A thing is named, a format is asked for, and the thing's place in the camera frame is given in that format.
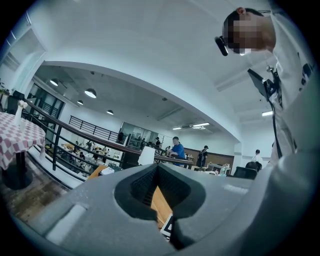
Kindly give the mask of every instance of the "white wall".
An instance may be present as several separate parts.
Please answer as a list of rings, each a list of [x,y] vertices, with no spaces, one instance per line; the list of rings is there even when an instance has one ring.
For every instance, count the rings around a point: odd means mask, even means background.
[[[108,113],[95,111],[84,106],[76,107],[69,103],[65,103],[63,110],[60,114],[59,120],[66,124],[69,124],[71,116],[74,116],[78,119],[81,119],[95,126],[102,127],[115,133],[118,133],[120,131],[122,122],[127,122],[138,127],[151,130],[156,133],[161,133],[171,138],[176,135],[176,133],[174,133],[172,130],[168,130],[162,127],[159,121],[153,120],[152,118],[148,118],[136,111],[131,112],[130,109],[126,110],[126,115],[124,117],[127,118],[120,119]],[[62,130],[61,136],[65,136],[66,139],[70,139],[71,133],[66,130]]]
[[[256,150],[260,150],[260,156],[263,160],[262,168],[266,167],[270,161],[272,143],[275,140],[271,116],[266,117],[264,122],[243,124],[241,136],[242,143],[237,143],[234,147],[235,157],[231,173],[235,173],[237,166],[245,167],[256,154]]]
[[[242,126],[242,156],[252,158],[256,150],[260,150],[262,158],[269,158],[271,156],[275,134],[272,117],[267,116],[266,119],[268,120],[263,123]]]
[[[193,150],[202,150],[205,145],[209,147],[208,152],[234,155],[236,139],[222,131],[208,134],[207,131],[190,129],[190,131],[181,131],[178,135],[180,143]]]

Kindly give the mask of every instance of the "floor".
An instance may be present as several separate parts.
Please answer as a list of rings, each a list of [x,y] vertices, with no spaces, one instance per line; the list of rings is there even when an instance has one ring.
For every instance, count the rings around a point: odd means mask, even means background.
[[[44,207],[69,191],[68,188],[52,179],[25,154],[25,164],[32,171],[32,183],[21,190],[12,190],[2,183],[0,171],[0,193],[6,202],[9,213],[25,223],[32,220]]]

